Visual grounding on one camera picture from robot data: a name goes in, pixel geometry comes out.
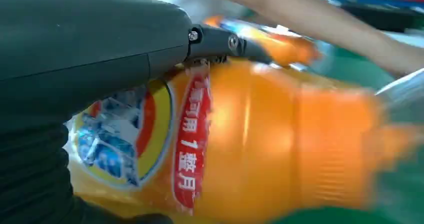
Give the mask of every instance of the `yellow circle logo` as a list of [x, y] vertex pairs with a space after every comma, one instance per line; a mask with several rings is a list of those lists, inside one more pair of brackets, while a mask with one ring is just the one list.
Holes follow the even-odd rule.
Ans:
[[174, 105], [163, 81], [97, 101], [75, 121], [74, 143], [87, 171], [116, 188], [139, 188], [170, 146]]

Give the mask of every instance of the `metal screw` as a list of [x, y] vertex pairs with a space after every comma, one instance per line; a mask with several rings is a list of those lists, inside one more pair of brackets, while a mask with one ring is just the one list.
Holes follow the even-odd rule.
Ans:
[[230, 49], [236, 49], [239, 45], [239, 38], [236, 35], [230, 35], [228, 38], [228, 46]]
[[196, 31], [191, 31], [191, 32], [188, 34], [188, 39], [189, 39], [190, 41], [196, 41], [197, 39], [199, 39], [199, 34], [198, 34]]

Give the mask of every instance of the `orange bottle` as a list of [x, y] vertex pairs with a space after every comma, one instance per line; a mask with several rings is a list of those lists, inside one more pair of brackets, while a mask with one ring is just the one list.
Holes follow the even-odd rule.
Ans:
[[[291, 52], [299, 53], [288, 50], [279, 64], [301, 59]], [[366, 209], [375, 173], [407, 153], [417, 133], [390, 122], [382, 101], [244, 60], [178, 70], [70, 122], [72, 184], [123, 217], [164, 210], [245, 224], [320, 206]]]

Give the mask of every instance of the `green surface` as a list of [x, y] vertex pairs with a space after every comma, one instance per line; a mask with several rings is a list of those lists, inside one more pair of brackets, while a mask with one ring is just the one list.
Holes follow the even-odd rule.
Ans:
[[[394, 81], [393, 77], [366, 58], [345, 49], [334, 47], [324, 42], [317, 46], [324, 58], [315, 63], [312, 72], [379, 90]], [[376, 212], [347, 210], [342, 208], [321, 208], [304, 210], [275, 221], [273, 224], [395, 224]]]
[[374, 90], [395, 80], [365, 57], [324, 42], [318, 42], [317, 46], [324, 56], [312, 66], [317, 74]]

